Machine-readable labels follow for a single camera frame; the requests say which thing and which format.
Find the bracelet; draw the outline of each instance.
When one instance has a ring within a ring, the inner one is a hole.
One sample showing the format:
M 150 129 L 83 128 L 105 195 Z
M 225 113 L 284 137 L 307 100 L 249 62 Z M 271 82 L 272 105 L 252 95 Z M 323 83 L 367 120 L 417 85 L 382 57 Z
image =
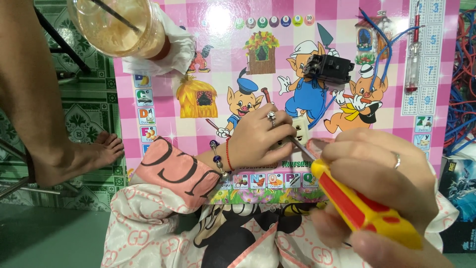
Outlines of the bracelet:
M 217 154 L 217 146 L 218 145 L 220 145 L 220 143 L 218 143 L 216 140 L 211 140 L 210 141 L 210 148 L 213 150 L 213 153 L 215 154 L 215 156 L 213 157 L 213 162 L 215 162 L 217 164 L 217 167 L 220 169 L 221 177 L 222 178 L 227 178 L 228 176 L 230 176 L 231 171 L 230 172 L 225 172 L 223 170 L 223 163 L 221 162 L 221 156 L 219 156 Z
M 228 166 L 230 167 L 231 171 L 235 171 L 235 170 L 233 169 L 233 167 L 231 167 L 231 164 L 230 164 L 230 156 L 228 155 L 228 140 L 229 140 L 229 139 L 230 139 L 230 138 L 227 138 L 227 161 L 228 161 Z

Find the iced drink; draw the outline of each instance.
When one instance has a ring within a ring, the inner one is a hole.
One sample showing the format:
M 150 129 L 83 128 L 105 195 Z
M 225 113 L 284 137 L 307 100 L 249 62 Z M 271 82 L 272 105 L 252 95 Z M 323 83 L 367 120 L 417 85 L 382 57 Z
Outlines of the iced drink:
M 69 0 L 68 12 L 73 23 L 95 49 L 112 57 L 165 58 L 170 42 L 158 19 L 158 4 L 149 0 L 103 2 L 139 31 L 134 31 L 91 0 Z

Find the bare foot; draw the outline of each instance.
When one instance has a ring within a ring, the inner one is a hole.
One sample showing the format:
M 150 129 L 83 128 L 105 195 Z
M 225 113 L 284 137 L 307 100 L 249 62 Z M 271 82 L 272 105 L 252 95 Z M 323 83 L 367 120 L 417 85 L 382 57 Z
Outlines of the bare foot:
M 43 155 L 33 158 L 36 181 L 40 186 L 53 186 L 87 172 L 102 168 L 115 162 L 124 155 L 124 145 L 116 134 L 106 131 L 99 133 L 93 144 L 71 143 L 71 148 L 64 148 L 60 161 L 48 158 L 58 156 Z

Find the tissue paper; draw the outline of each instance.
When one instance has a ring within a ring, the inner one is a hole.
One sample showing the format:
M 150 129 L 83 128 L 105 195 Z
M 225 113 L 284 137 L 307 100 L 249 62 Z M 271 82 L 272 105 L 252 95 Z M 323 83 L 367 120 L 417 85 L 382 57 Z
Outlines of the tissue paper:
M 185 74 L 195 55 L 194 36 L 175 23 L 160 9 L 157 3 L 153 5 L 153 12 L 164 26 L 165 34 L 170 41 L 168 55 L 159 61 L 150 61 L 134 57 L 122 58 L 122 69 L 125 73 L 156 76 L 177 70 Z

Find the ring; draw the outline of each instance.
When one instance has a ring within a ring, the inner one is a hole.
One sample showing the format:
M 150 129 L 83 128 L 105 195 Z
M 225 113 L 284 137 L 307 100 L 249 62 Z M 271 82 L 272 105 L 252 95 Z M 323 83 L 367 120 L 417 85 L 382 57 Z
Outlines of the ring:
M 395 158 L 397 159 L 397 163 L 395 164 L 395 166 L 393 167 L 394 169 L 397 169 L 397 167 L 400 165 L 400 154 L 399 153 L 395 153 L 395 152 L 392 152 L 394 155 L 395 155 Z
M 271 123 L 273 124 L 273 127 L 275 127 L 276 122 L 274 122 L 274 120 L 276 119 L 276 113 L 273 112 L 273 111 L 269 111 L 268 114 L 266 115 L 266 117 L 268 118 L 268 120 L 271 121 Z

